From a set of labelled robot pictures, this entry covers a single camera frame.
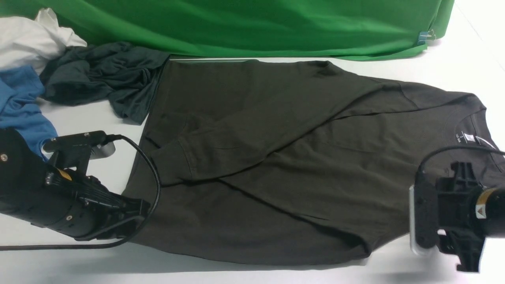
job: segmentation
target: black cable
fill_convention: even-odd
[[[443,147],[443,148],[437,149],[437,150],[427,154],[423,158],[423,160],[419,164],[419,167],[417,168],[415,184],[417,184],[421,180],[422,176],[425,173],[425,171],[424,171],[425,165],[431,158],[433,158],[433,156],[438,155],[442,152],[446,152],[446,151],[450,151],[450,150],[458,150],[458,149],[475,150],[475,151],[482,151],[482,152],[487,152],[487,153],[505,155],[505,152],[502,152],[500,150],[489,149],[489,148],[479,147],[479,146],[447,146],[447,147]]]
[[[158,206],[158,201],[160,200],[160,195],[161,195],[161,181],[160,181],[160,175],[158,174],[158,171],[156,170],[156,167],[154,164],[151,162],[149,157],[145,154],[144,151],[130,138],[123,136],[123,135],[107,135],[108,141],[116,141],[116,140],[124,140],[128,142],[130,145],[132,145],[135,150],[142,156],[142,158],[146,161],[147,165],[153,172],[153,176],[155,178],[156,182],[156,197],[153,202],[153,205],[151,206],[151,209],[145,219],[142,221],[142,223],[137,227],[137,229],[129,236],[127,236],[124,239],[120,239],[119,241],[108,243],[108,244],[94,244],[94,245],[33,245],[33,246],[0,246],[0,251],[34,251],[34,250],[82,250],[82,249],[109,249],[109,248],[114,248],[119,245],[122,245],[124,243],[129,242],[132,240],[146,225],[149,219],[152,217],[154,211],[156,210],[156,207]]]

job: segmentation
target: robotic arm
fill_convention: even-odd
[[[122,239],[104,245],[3,247],[10,249],[75,249],[113,247],[130,240],[145,225],[154,206],[107,190],[86,175],[88,161],[110,156],[113,141],[128,138],[95,131],[52,139],[44,150],[49,162],[32,153],[14,129],[0,129],[0,213],[49,228],[77,241]],[[152,167],[157,184],[159,178]]]
[[[437,247],[441,253],[459,257],[458,271],[479,272],[485,238],[502,238],[505,234],[505,188],[486,188],[475,177],[472,164],[464,162],[452,163],[453,176],[431,184],[424,174],[425,163],[438,153],[454,149],[505,155],[470,146],[446,147],[428,155],[410,188],[411,249],[427,255]]]

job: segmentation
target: orange label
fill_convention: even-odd
[[[496,190],[495,188],[489,188],[487,190],[484,190],[484,192],[481,193],[480,196],[479,196],[479,198],[477,199],[477,205],[486,205],[487,200],[489,199],[489,196],[495,190]]]
[[[58,169],[58,171],[60,172],[60,174],[62,175],[62,177],[66,178],[68,180],[72,180],[72,178],[70,177],[70,175],[67,172],[62,171],[60,169]]]

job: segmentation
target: white surface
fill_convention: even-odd
[[[40,9],[35,20],[0,18],[0,27],[0,69],[31,65],[40,74],[68,46],[86,46],[71,28],[58,26],[56,14],[49,8]]]
[[[456,7],[446,37],[422,56],[385,62],[329,60],[343,69],[362,75],[473,92],[488,107],[487,121],[493,140],[499,147],[505,148],[505,134],[501,128],[505,119],[502,111],[505,71],[489,50],[469,20]],[[269,62],[298,60],[310,59],[264,59]],[[112,114],[107,102],[74,108],[44,104],[42,109],[61,135],[102,129],[138,141],[142,132],[140,126],[123,124]],[[134,154],[134,150],[126,144],[118,143],[112,157],[92,161],[90,173],[100,178],[111,190],[120,192],[126,184]],[[0,234],[0,245],[71,241],[57,233],[4,216],[0,216],[0,224],[7,228],[6,232]],[[481,274],[467,274],[455,271],[457,258],[454,256],[434,254],[429,259],[415,256],[410,251],[408,236],[374,252],[364,266],[311,269],[220,263],[127,244],[102,251],[0,252],[0,275],[2,284],[496,283],[501,281],[503,252],[503,240],[488,240],[481,261]]]

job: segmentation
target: green backdrop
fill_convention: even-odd
[[[454,0],[0,0],[0,16],[50,7],[88,43],[125,40],[204,57],[404,58],[445,34]]]

